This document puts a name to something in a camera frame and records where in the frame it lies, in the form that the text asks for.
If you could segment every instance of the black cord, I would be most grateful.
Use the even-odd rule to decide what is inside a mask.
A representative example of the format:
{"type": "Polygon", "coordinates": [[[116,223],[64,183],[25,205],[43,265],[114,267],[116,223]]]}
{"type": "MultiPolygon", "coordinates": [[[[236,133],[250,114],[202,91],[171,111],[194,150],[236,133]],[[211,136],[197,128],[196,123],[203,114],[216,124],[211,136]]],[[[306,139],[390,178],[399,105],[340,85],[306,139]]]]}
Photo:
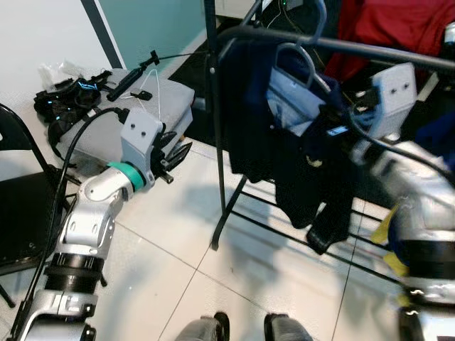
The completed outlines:
{"type": "Polygon", "coordinates": [[[61,192],[64,189],[63,188],[64,187],[63,183],[65,182],[66,173],[67,173],[68,167],[70,165],[70,159],[71,159],[73,151],[74,151],[74,149],[76,147],[77,142],[79,141],[80,137],[82,136],[84,131],[87,129],[87,127],[94,120],[96,120],[98,117],[100,117],[103,114],[106,114],[108,112],[120,112],[120,111],[121,111],[121,109],[119,109],[119,108],[106,108],[106,109],[103,109],[102,111],[96,113],[94,116],[90,117],[81,126],[81,128],[76,133],[76,135],[74,136],[73,140],[71,141],[70,147],[68,148],[65,160],[63,162],[63,167],[62,167],[62,171],[61,171],[61,174],[60,174],[60,180],[58,181],[57,189],[55,191],[55,195],[54,195],[54,199],[53,199],[53,203],[52,203],[52,210],[51,210],[51,214],[50,214],[50,223],[49,223],[49,228],[48,228],[47,235],[46,235],[46,240],[47,240],[46,246],[45,246],[45,249],[43,251],[43,255],[41,257],[40,263],[39,263],[38,267],[35,270],[35,273],[33,275],[33,279],[32,279],[32,281],[30,283],[30,286],[28,287],[26,297],[25,297],[25,299],[23,301],[23,304],[21,305],[21,311],[19,311],[18,314],[22,314],[23,313],[23,309],[25,307],[27,307],[28,304],[33,299],[33,296],[34,296],[34,293],[35,293],[35,289],[36,289],[36,285],[38,284],[38,280],[39,280],[39,277],[41,275],[41,272],[43,272],[43,268],[44,268],[44,264],[46,262],[47,254],[50,251],[50,248],[52,246],[52,240],[53,240],[53,238],[52,238],[52,230],[53,230],[53,225],[54,225],[55,218],[57,216],[60,194],[61,194],[61,192]]]}
{"type": "Polygon", "coordinates": [[[422,165],[430,167],[433,171],[436,171],[439,174],[441,174],[447,181],[449,181],[450,185],[453,188],[455,188],[455,177],[450,171],[442,169],[439,166],[433,164],[432,162],[421,158],[420,156],[414,155],[413,153],[409,153],[407,151],[403,151],[402,149],[399,149],[399,148],[395,148],[394,146],[385,144],[384,142],[381,142],[381,141],[367,135],[355,121],[354,111],[357,109],[357,105],[358,105],[358,103],[354,103],[349,109],[349,122],[350,122],[350,125],[354,128],[354,130],[359,135],[361,135],[365,140],[371,142],[372,144],[378,146],[381,149],[385,149],[386,151],[390,151],[392,153],[396,153],[396,154],[404,156],[406,158],[410,158],[413,161],[416,161],[418,163],[421,163],[422,165]]]}
{"type": "Polygon", "coordinates": [[[186,57],[187,55],[205,55],[207,54],[208,51],[196,51],[193,53],[183,53],[181,55],[167,55],[166,57],[159,57],[159,60],[165,60],[165,59],[171,59],[171,58],[177,58],[177,57],[186,57]]]}

